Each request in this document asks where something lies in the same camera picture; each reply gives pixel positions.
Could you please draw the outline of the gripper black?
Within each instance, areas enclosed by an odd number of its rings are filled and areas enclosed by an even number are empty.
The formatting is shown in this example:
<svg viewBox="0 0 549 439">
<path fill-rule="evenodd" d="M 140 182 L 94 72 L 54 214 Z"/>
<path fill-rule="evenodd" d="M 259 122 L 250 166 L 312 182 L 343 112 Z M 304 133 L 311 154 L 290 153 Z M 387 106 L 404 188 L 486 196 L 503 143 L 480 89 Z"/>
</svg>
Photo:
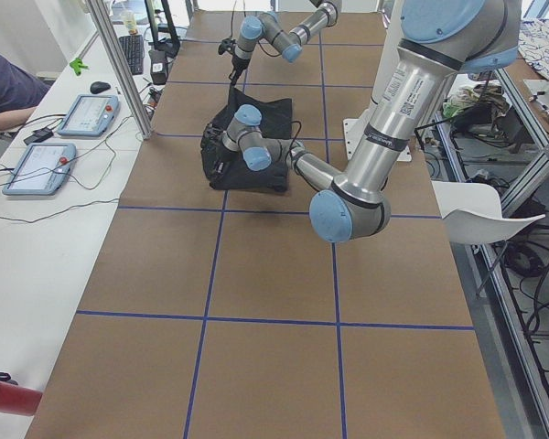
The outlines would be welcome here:
<svg viewBox="0 0 549 439">
<path fill-rule="evenodd" d="M 239 76 L 246 70 L 246 60 L 233 57 L 231 60 L 232 72 L 229 75 L 230 85 L 234 87 L 237 84 Z"/>
<path fill-rule="evenodd" d="M 200 154 L 206 178 L 221 178 L 228 171 L 229 161 L 224 154 L 222 134 L 220 128 L 206 128 L 202 135 Z"/>
</svg>

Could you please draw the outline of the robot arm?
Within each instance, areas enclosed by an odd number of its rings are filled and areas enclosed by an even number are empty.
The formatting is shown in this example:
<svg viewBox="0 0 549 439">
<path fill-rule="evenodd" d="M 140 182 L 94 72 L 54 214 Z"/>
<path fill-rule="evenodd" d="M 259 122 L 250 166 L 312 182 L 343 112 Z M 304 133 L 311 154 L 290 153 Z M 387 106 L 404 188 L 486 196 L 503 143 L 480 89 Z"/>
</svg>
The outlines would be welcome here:
<svg viewBox="0 0 549 439">
<path fill-rule="evenodd" d="M 385 53 L 398 60 L 344 170 L 293 139 L 265 137 L 257 101 L 231 89 L 231 103 L 201 140 L 203 171 L 218 190 L 273 187 L 292 168 L 315 190 L 309 218 L 325 241 L 345 242 L 383 230 L 391 216 L 382 189 L 445 79 L 512 64 L 518 52 L 517 1 L 405 1 L 393 8 Z"/>
<path fill-rule="evenodd" d="M 235 86 L 249 67 L 256 45 L 265 40 L 289 63 L 302 53 L 303 47 L 324 28 L 334 27 L 342 12 L 341 1 L 311 1 L 317 9 L 296 27 L 286 32 L 273 11 L 262 12 L 243 19 L 237 39 L 225 38 L 219 46 L 219 54 L 231 54 L 231 86 Z"/>
</svg>

